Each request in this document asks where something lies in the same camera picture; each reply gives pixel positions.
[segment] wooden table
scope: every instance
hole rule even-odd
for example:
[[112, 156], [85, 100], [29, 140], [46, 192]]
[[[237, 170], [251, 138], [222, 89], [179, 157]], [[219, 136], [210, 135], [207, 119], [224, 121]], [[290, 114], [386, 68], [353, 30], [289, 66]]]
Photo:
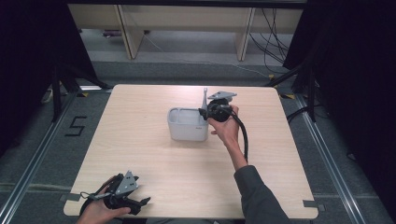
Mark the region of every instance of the wooden table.
[[[232, 104], [239, 106], [247, 128], [249, 163], [289, 218], [315, 218], [318, 210], [303, 205], [314, 198], [276, 90], [208, 87], [208, 95], [217, 91], [238, 94]], [[219, 138], [210, 134], [204, 142], [189, 142], [170, 137], [168, 110], [200, 107], [203, 92], [201, 86], [116, 86], [71, 193], [95, 192], [111, 176], [131, 170], [140, 177], [140, 187], [130, 197], [151, 197], [138, 217], [242, 218], [233, 164]], [[239, 138], [243, 148], [242, 133]], [[64, 212], [77, 216], [83, 202], [67, 201]]]

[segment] dark sleeve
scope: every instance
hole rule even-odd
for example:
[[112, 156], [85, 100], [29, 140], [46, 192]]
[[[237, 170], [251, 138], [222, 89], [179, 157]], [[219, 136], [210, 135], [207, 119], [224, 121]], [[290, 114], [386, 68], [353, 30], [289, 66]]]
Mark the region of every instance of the dark sleeve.
[[262, 182], [256, 167], [244, 166], [233, 177], [242, 195], [246, 224], [290, 223], [273, 192]]

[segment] black cable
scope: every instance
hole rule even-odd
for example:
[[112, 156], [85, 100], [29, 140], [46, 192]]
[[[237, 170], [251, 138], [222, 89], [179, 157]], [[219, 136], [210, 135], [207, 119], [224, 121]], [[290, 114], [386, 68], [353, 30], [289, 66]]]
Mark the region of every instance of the black cable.
[[283, 42], [281, 40], [279, 40], [279, 38], [277, 37], [277, 31], [276, 31], [276, 8], [273, 8], [273, 25], [272, 26], [271, 26], [270, 22], [268, 21], [268, 18], [265, 15], [265, 12], [264, 12], [263, 8], [262, 8], [262, 15], [264, 16], [264, 18], [265, 18], [265, 20], [266, 20], [266, 22], [268, 24], [268, 27], [270, 28], [270, 31], [271, 31], [268, 40], [266, 38], [264, 38], [263, 36], [262, 36], [262, 38], [267, 40], [267, 43], [268, 43], [268, 42], [270, 42], [271, 36], [273, 35], [275, 40], [276, 40], [276, 43], [277, 43], [277, 45], [275, 45], [275, 46], [278, 47], [279, 53], [280, 53], [281, 57], [284, 60], [285, 57], [286, 57], [286, 54], [283, 51], [282, 45], [283, 45], [284, 48], [286, 48], [286, 50], [289, 50], [289, 48], [285, 44], [283, 44]]
[[[273, 24], [276, 24], [276, 23], [275, 23], [276, 8], [273, 8], [273, 14], [274, 14]], [[273, 31], [274, 29], [273, 29], [273, 27], [271, 27], [270, 22], [268, 21], [268, 18], [267, 18], [267, 16], [265, 15], [265, 12], [264, 12], [264, 9], [263, 9], [263, 8], [262, 8], [262, 15], [264, 16], [265, 20], [267, 21], [268, 27], [270, 28], [271, 33], [274, 34], [274, 37], [275, 37], [276, 41], [277, 41], [279, 44], [283, 45], [283, 47], [285, 47], [286, 49], [289, 49], [288, 46], [286, 46], [282, 41], [280, 41], [280, 40], [277, 38], [277, 33], [276, 33], [276, 32], [274, 33], [274, 31]]]
[[249, 34], [251, 39], [253, 40], [253, 42], [256, 44], [256, 46], [263, 51], [264, 53], [269, 54], [272, 58], [274, 58], [275, 60], [277, 60], [280, 63], [283, 63], [283, 60], [279, 57], [277, 57], [273, 52], [269, 51], [268, 49], [266, 49], [265, 47], [263, 47], [254, 37], [252, 34]]
[[291, 121], [292, 121], [295, 117], [297, 117], [299, 114], [301, 114], [301, 113], [307, 111], [308, 108], [309, 108], [309, 106], [304, 106], [304, 107], [302, 107], [302, 108], [296, 110], [295, 112], [289, 114], [289, 115], [286, 117], [286, 118], [288, 119], [288, 123], [291, 123]]
[[254, 38], [253, 36], [250, 34], [251, 39], [253, 40], [253, 42], [256, 44], [256, 46], [262, 50], [264, 52], [264, 66], [268, 69], [268, 71], [272, 72], [272, 73], [278, 73], [278, 74], [285, 74], [282, 72], [277, 72], [272, 70], [271, 68], [268, 67], [266, 59], [265, 59], [265, 55], [269, 54], [272, 58], [274, 58], [275, 60], [277, 60], [280, 63], [283, 63], [283, 61], [281, 59], [279, 59], [274, 53], [272, 53], [271, 51], [269, 51], [268, 49], [264, 48], [262, 45], [260, 45]]
[[273, 33], [274, 33], [274, 37], [277, 43], [277, 48], [279, 50], [280, 56], [282, 57], [283, 60], [285, 60], [286, 58], [286, 54], [285, 52], [283, 52], [283, 49], [280, 46], [280, 40], [277, 38], [277, 31], [276, 31], [276, 8], [273, 8]]
[[240, 118], [238, 118], [238, 116], [235, 114], [235, 112], [230, 112], [220, 106], [219, 106], [219, 109], [223, 112], [226, 112], [230, 116], [232, 116], [233, 119], [235, 119], [235, 121], [238, 123], [239, 127], [241, 127], [242, 134], [244, 135], [244, 143], [245, 143], [244, 156], [245, 156], [245, 160], [248, 162], [248, 133], [247, 133], [244, 123], [242, 122], [242, 120]]

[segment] hand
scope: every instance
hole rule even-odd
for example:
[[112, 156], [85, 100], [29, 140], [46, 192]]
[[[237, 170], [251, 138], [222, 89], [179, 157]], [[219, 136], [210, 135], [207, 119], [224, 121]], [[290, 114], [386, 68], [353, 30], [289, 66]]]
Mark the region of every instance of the hand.
[[[104, 194], [106, 192], [106, 188], [103, 188], [99, 194]], [[85, 208], [84, 213], [78, 219], [78, 223], [94, 223], [94, 224], [102, 224], [106, 223], [114, 217], [120, 217], [126, 215], [131, 212], [131, 208], [122, 207], [119, 209], [109, 209], [106, 207], [103, 200], [93, 201]]]
[[[231, 105], [233, 112], [237, 115], [239, 108], [235, 105]], [[227, 148], [238, 145], [238, 132], [239, 125], [232, 116], [228, 117], [224, 122], [218, 122], [212, 118], [209, 118], [208, 123], [215, 128], [212, 134], [217, 134]]]

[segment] cable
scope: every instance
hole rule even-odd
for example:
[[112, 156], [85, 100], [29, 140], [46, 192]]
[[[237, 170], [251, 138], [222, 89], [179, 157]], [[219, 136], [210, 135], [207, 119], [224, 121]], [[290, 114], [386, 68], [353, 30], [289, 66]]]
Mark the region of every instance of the cable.
[[271, 27], [270, 22], [267, 19], [267, 16], [265, 15], [264, 9], [262, 8], [262, 15], [264, 16], [265, 20], [267, 21], [268, 27], [271, 30], [271, 33], [274, 35], [274, 38], [276, 39], [276, 42], [278, 43], [278, 45], [283, 45], [284, 48], [289, 49], [289, 47], [287, 47], [285, 44], [282, 43], [282, 41], [280, 41], [277, 38], [277, 32], [276, 32], [276, 8], [273, 8], [273, 27]]
[[244, 135], [244, 144], [245, 144], [244, 156], [245, 156], [245, 160], [248, 162], [248, 133], [247, 133], [247, 129], [245, 128], [244, 123], [242, 122], [242, 120], [240, 118], [238, 118], [238, 116], [235, 114], [235, 112], [230, 112], [221, 106], [219, 106], [219, 109], [221, 111], [229, 114], [230, 116], [232, 116], [233, 119], [235, 119], [235, 121], [238, 123], [239, 127], [241, 127], [242, 134]]
[[289, 114], [289, 115], [286, 117], [286, 118], [288, 119], [288, 123], [291, 123], [291, 121], [292, 121], [295, 117], [297, 117], [297, 115], [299, 115], [299, 114], [301, 114], [301, 113], [307, 111], [308, 108], [309, 108], [309, 106], [305, 106], [305, 107], [303, 107], [303, 108], [298, 109], [298, 110], [295, 111], [294, 113]]

